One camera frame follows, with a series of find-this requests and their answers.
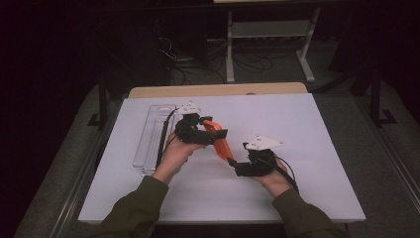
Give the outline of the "wooden table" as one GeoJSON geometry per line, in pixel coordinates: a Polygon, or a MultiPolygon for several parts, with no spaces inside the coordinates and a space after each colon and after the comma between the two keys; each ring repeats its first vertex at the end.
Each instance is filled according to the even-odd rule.
{"type": "Polygon", "coordinates": [[[306,86],[301,82],[148,86],[133,88],[129,93],[129,98],[291,94],[307,92],[306,86]]]}

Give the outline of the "black metal stand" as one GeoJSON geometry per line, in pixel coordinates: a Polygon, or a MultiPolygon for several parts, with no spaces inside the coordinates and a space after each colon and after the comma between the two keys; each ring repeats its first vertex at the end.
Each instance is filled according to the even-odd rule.
{"type": "Polygon", "coordinates": [[[376,66],[372,68],[372,78],[370,81],[370,105],[369,116],[377,128],[385,124],[396,124],[397,121],[388,109],[380,108],[380,75],[376,66]]]}
{"type": "Polygon", "coordinates": [[[97,126],[100,130],[102,130],[108,118],[107,90],[106,90],[103,75],[100,75],[99,80],[98,80],[98,99],[99,99],[99,112],[91,115],[88,125],[97,126]]]}

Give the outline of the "orange phone case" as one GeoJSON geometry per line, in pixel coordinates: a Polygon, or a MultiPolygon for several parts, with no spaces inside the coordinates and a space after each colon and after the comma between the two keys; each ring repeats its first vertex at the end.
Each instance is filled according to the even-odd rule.
{"type": "MultiPolygon", "coordinates": [[[[215,135],[216,130],[223,130],[222,126],[213,121],[206,121],[203,125],[205,130],[211,134],[215,135]]],[[[222,159],[227,161],[228,158],[234,159],[234,156],[231,152],[230,146],[227,141],[227,137],[225,139],[215,139],[213,146],[217,155],[222,159]]]]}

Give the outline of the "white metal desk frame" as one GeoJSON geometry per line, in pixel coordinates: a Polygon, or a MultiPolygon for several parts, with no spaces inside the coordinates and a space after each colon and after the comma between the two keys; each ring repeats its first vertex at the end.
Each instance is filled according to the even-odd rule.
{"type": "Polygon", "coordinates": [[[227,17],[227,56],[226,74],[227,82],[235,81],[232,57],[232,42],[234,39],[262,39],[262,38],[303,38],[304,45],[295,51],[299,65],[308,82],[314,82],[315,76],[307,61],[312,37],[320,14],[320,7],[312,7],[311,17],[307,19],[296,18],[292,20],[289,10],[284,10],[289,16],[284,15],[280,20],[240,20],[235,19],[233,10],[227,17]]]}

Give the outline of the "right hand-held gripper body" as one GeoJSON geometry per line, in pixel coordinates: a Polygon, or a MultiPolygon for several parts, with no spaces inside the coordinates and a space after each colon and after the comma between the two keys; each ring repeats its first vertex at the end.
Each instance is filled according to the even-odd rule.
{"type": "Polygon", "coordinates": [[[284,170],[277,165],[276,154],[272,150],[283,145],[283,142],[264,137],[256,136],[245,149],[248,152],[249,161],[236,163],[235,173],[238,177],[263,177],[272,171],[284,173],[284,170]]]}

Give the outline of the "clear plastic packaging tray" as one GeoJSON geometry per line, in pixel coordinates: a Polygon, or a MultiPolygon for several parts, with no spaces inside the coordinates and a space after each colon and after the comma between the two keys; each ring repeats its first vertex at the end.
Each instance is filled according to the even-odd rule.
{"type": "Polygon", "coordinates": [[[176,106],[173,104],[152,105],[149,108],[133,166],[142,176],[151,175],[166,143],[166,134],[172,129],[176,106]]]}

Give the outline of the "person's right hand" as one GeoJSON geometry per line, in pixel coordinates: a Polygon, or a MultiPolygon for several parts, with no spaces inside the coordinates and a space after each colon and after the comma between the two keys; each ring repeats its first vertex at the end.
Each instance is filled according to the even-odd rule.
{"type": "Polygon", "coordinates": [[[278,197],[284,192],[292,189],[292,185],[287,179],[278,171],[272,171],[270,174],[263,177],[254,177],[273,197],[278,197]]]}

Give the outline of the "person's left hand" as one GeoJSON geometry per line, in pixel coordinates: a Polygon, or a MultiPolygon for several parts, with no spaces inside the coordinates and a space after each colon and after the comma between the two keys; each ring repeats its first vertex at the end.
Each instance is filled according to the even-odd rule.
{"type": "Polygon", "coordinates": [[[174,133],[171,133],[168,136],[168,142],[161,162],[152,174],[152,177],[165,184],[169,184],[173,177],[187,162],[188,158],[196,150],[202,148],[203,145],[184,143],[180,141],[174,133]]]}

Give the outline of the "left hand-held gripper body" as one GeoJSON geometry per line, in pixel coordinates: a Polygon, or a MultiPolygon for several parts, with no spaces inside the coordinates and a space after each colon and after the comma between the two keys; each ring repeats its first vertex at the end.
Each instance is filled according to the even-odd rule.
{"type": "Polygon", "coordinates": [[[199,130],[201,109],[193,102],[188,101],[174,111],[182,118],[176,123],[174,133],[176,137],[187,144],[213,145],[216,137],[214,133],[199,130]]]}

